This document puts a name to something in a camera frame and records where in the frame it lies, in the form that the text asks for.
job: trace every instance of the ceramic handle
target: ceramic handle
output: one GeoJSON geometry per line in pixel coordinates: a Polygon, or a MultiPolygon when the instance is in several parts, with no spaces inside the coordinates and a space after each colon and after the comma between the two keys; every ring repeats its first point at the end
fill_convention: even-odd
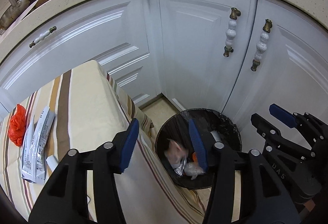
{"type": "Polygon", "coordinates": [[[45,33],[40,34],[39,37],[35,38],[33,42],[30,43],[30,48],[32,48],[32,46],[35,46],[40,41],[44,40],[48,35],[50,35],[55,30],[57,30],[57,27],[54,26],[50,28],[48,31],[46,31],[45,33]]]}
{"type": "Polygon", "coordinates": [[[239,10],[237,10],[236,8],[231,8],[231,14],[230,14],[230,21],[228,24],[228,29],[226,31],[226,45],[224,47],[224,53],[223,55],[225,57],[229,57],[229,53],[233,52],[233,48],[232,48],[232,42],[233,39],[236,37],[236,27],[237,27],[237,17],[239,17],[241,15],[241,12],[239,10]]]}
{"type": "Polygon", "coordinates": [[[269,40],[269,33],[271,32],[272,22],[269,19],[265,20],[265,25],[263,26],[263,32],[260,36],[260,41],[256,44],[256,51],[253,59],[253,64],[251,70],[256,72],[256,68],[260,65],[263,53],[267,50],[267,42],[269,40]]]}

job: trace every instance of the tiled floor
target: tiled floor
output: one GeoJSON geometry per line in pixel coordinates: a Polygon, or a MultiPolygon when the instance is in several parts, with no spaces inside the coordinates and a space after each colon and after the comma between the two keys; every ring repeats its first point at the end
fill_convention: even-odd
{"type": "Polygon", "coordinates": [[[162,125],[179,111],[166,98],[162,97],[142,110],[153,121],[156,134],[162,125]]]}

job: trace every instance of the white cabinet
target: white cabinet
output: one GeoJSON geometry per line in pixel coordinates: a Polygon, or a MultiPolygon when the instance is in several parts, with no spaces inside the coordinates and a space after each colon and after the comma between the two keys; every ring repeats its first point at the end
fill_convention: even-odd
{"type": "MultiPolygon", "coordinates": [[[[22,41],[1,65],[0,87],[15,104],[94,57],[111,71],[148,53],[142,0],[92,0],[60,14],[22,41]],[[54,26],[55,31],[30,48],[54,26]]],[[[154,90],[144,94],[155,94],[154,90]]]]}
{"type": "Polygon", "coordinates": [[[104,63],[105,58],[96,59],[119,87],[131,97],[138,107],[156,96],[156,75],[150,54],[132,60],[114,70],[104,63]]]}
{"type": "Polygon", "coordinates": [[[7,117],[7,115],[9,114],[9,112],[5,109],[5,107],[0,103],[0,121],[2,121],[5,117],[7,117]]]}
{"type": "Polygon", "coordinates": [[[159,0],[167,97],[180,109],[222,111],[236,82],[252,31],[257,0],[159,0]],[[231,8],[234,52],[223,56],[231,8]]]}
{"type": "Polygon", "coordinates": [[[305,14],[278,0],[258,0],[245,60],[223,111],[237,125],[244,152],[262,151],[264,145],[250,122],[253,113],[275,125],[285,138],[309,147],[296,129],[270,115],[273,103],[291,113],[309,112],[328,123],[327,47],[327,32],[305,14]],[[253,72],[250,67],[265,19],[273,27],[261,64],[253,72]]]}

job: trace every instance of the foil wrapper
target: foil wrapper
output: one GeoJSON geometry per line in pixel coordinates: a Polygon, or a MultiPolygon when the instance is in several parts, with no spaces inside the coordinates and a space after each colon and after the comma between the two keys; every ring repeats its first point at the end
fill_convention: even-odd
{"type": "Polygon", "coordinates": [[[187,163],[187,157],[185,156],[182,160],[181,160],[181,164],[179,167],[177,167],[174,171],[176,172],[176,174],[178,174],[179,176],[182,176],[183,174],[183,169],[185,167],[187,163]]]}

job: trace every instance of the kitchen cabinet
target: kitchen cabinet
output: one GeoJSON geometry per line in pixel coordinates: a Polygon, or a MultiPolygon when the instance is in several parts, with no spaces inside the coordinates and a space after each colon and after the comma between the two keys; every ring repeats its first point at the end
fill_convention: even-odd
{"type": "Polygon", "coordinates": [[[0,103],[0,120],[3,120],[9,112],[5,109],[5,107],[0,103]]]}
{"type": "Polygon", "coordinates": [[[108,66],[106,59],[95,60],[115,79],[116,84],[129,94],[137,107],[156,96],[156,78],[149,53],[114,70],[108,66]]]}
{"type": "MultiPolygon", "coordinates": [[[[92,0],[45,23],[14,49],[1,64],[0,95],[10,94],[14,105],[90,59],[101,61],[109,72],[146,54],[149,49],[142,0],[92,0]]],[[[155,71],[149,66],[140,68],[143,74],[149,70],[147,76],[153,77],[155,71]]],[[[125,66],[126,75],[135,70],[125,66]]],[[[150,90],[139,88],[143,102],[156,96],[156,86],[144,85],[147,87],[150,90]]]]}
{"type": "Polygon", "coordinates": [[[257,0],[159,0],[166,96],[179,109],[222,111],[247,51],[257,0]],[[224,57],[231,8],[240,12],[224,57]]]}
{"type": "Polygon", "coordinates": [[[304,147],[308,143],[269,113],[273,103],[289,112],[309,112],[328,123],[328,34],[304,13],[278,0],[258,0],[250,44],[223,114],[237,125],[243,151],[262,151],[264,138],[250,122],[258,113],[281,134],[304,147]],[[267,50],[254,72],[250,68],[265,19],[273,23],[267,50]]]}

